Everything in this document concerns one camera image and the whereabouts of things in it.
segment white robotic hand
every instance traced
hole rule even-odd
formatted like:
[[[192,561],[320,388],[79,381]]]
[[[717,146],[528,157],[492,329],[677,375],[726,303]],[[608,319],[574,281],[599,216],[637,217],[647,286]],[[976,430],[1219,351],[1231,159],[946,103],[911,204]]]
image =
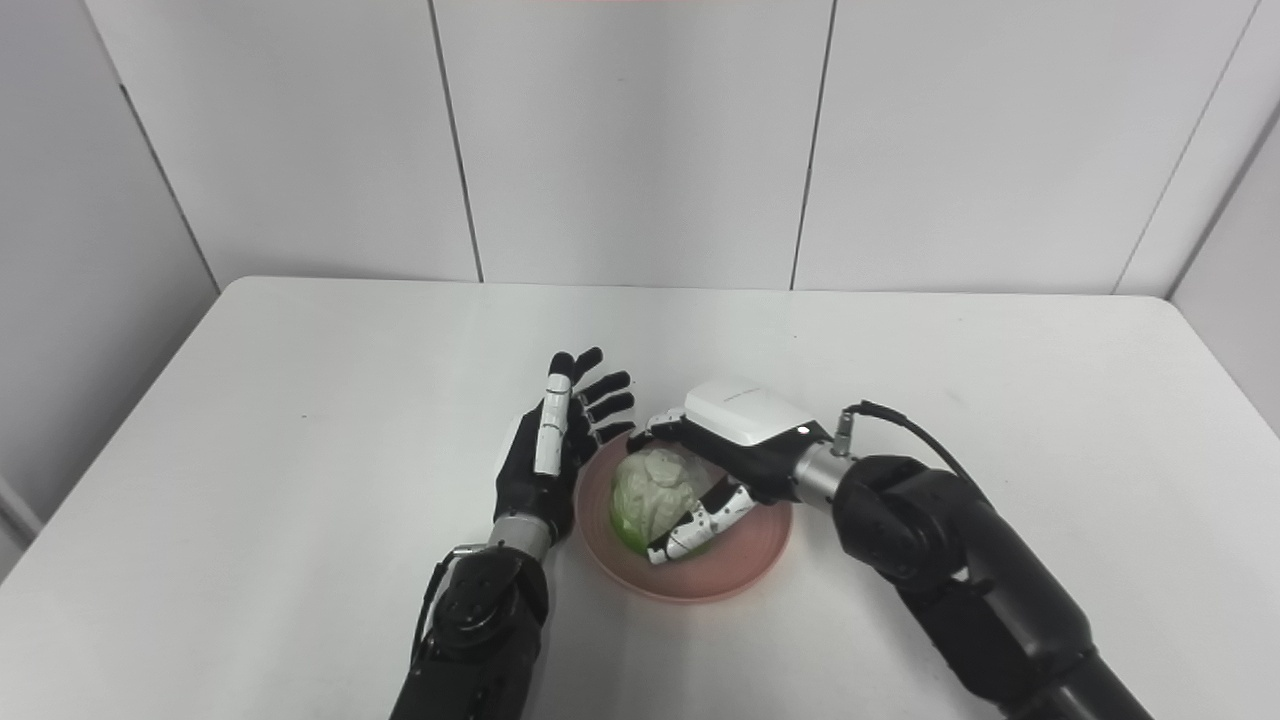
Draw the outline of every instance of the white robotic hand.
[[[813,415],[767,388],[742,379],[716,379],[690,391],[684,407],[652,418],[643,430],[632,433],[627,450],[635,452],[653,439],[678,442],[728,473],[671,532],[649,544],[649,561],[658,565],[705,544],[758,502],[794,502],[810,495],[797,493],[797,468],[808,455],[815,455],[814,448],[829,447],[832,438]],[[832,464],[838,474],[829,488],[819,488],[820,497],[833,495],[850,464],[847,457]]]

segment gray wall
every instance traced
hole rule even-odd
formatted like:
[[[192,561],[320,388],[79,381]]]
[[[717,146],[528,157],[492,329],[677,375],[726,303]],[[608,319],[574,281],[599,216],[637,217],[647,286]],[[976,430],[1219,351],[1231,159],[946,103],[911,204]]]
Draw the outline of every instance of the gray wall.
[[[215,288],[77,0],[0,3],[0,477],[47,519]]]
[[[1174,304],[1280,432],[1280,132],[1272,126]]]

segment black cable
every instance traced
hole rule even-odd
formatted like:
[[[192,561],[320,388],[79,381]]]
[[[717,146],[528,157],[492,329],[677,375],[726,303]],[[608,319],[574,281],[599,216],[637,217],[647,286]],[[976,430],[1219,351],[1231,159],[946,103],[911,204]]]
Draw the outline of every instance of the black cable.
[[[924,428],[916,425],[915,423],[909,420],[906,415],[899,413],[897,410],[893,410],[892,407],[886,407],[883,405],[877,405],[876,402],[872,402],[869,400],[864,400],[858,405],[850,405],[849,407],[845,407],[845,413],[852,413],[854,415],[867,415],[868,418],[878,418],[881,420],[892,423],[900,428],[909,430],[911,434],[920,438],[920,441],[923,441],[924,445],[929,446],[929,450],[937,452],[938,457],[941,457],[942,461],[947,464],[947,468],[951,468],[951,471],[955,473],[960,479],[972,484],[977,484],[973,482],[973,478],[969,477],[969,473],[964,469],[964,466],[960,465],[960,461],[956,460],[954,455],[947,452],[947,448],[942,447],[941,442],[933,439],[933,436],[925,432]]]
[[[453,564],[454,557],[457,557],[457,552],[451,550],[444,556],[444,560],[435,564],[431,580],[426,583],[426,593],[422,594],[422,610],[417,614],[417,625],[413,626],[413,651],[408,656],[411,666],[417,660],[419,651],[422,650],[422,633],[426,630],[426,619],[431,614],[431,601],[435,600],[435,593],[440,589],[440,582],[444,580],[444,574],[449,571],[449,565]]]

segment robotic arm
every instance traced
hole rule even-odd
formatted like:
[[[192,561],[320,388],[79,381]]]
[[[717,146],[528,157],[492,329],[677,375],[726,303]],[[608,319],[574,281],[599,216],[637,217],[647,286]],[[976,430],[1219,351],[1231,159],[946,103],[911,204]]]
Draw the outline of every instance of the robotic arm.
[[[603,357],[593,347],[577,360],[552,359],[545,397],[521,418],[498,473],[489,542],[458,546],[435,566],[392,720],[507,720],[524,710],[548,612],[541,561],[572,530],[579,468],[635,427],[604,424],[635,404],[620,392],[631,383],[627,373],[573,389]],[[449,585],[433,605],[451,565]]]
[[[635,404],[622,392],[626,373],[575,392],[602,359],[591,348],[552,360],[545,397],[521,419],[498,474],[489,542],[458,546],[435,568],[392,720],[520,716],[548,615],[541,560],[572,529],[579,468],[634,427],[602,424]],[[850,456],[859,414],[909,429],[950,471],[910,457]],[[1006,717],[1151,720],[1098,656],[1084,612],[964,468],[901,414],[851,405],[831,436],[759,386],[713,380],[632,433],[628,450],[654,438],[682,443],[730,477],[649,546],[652,562],[684,556],[759,502],[813,505],[831,515],[846,553],[897,588],[964,687]]]
[[[950,471],[899,456],[849,455],[854,415],[901,425]],[[1149,720],[1098,656],[1084,612],[992,507],[964,468],[888,407],[846,407],[835,437],[812,415],[741,380],[691,391],[685,409],[628,439],[682,443],[731,479],[649,547],[680,557],[755,502],[829,512],[846,553],[892,583],[961,684],[1012,720]]]

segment black arm segment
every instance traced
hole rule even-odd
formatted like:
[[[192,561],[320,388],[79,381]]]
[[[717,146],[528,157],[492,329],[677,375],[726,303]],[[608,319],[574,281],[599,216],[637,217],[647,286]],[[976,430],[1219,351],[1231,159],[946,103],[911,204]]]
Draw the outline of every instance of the black arm segment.
[[[488,547],[458,560],[392,720],[520,717],[547,598],[541,565],[517,550]]]
[[[908,457],[854,464],[832,518],[841,546],[897,587],[972,693],[1012,720],[1151,720],[1097,653],[1084,612],[952,473]]]

